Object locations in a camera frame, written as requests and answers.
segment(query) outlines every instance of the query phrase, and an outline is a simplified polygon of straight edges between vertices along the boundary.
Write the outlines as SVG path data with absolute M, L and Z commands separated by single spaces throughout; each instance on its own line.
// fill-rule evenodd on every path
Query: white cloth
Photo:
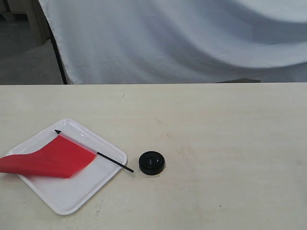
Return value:
M 305 0 L 39 0 L 72 83 L 307 81 Z

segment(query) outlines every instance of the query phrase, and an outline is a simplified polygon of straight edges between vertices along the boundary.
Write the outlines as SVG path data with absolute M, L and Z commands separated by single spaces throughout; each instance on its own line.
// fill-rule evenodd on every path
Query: black round object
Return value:
M 146 175 L 157 175 L 164 169 L 164 157 L 155 151 L 145 152 L 139 159 L 140 170 Z

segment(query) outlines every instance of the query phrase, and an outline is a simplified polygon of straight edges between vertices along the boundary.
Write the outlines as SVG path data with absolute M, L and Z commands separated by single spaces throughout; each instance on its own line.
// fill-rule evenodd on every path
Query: table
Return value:
M 0 174 L 1 230 L 307 229 L 307 84 L 0 86 L 0 156 L 63 118 L 166 168 L 121 170 L 66 217 Z

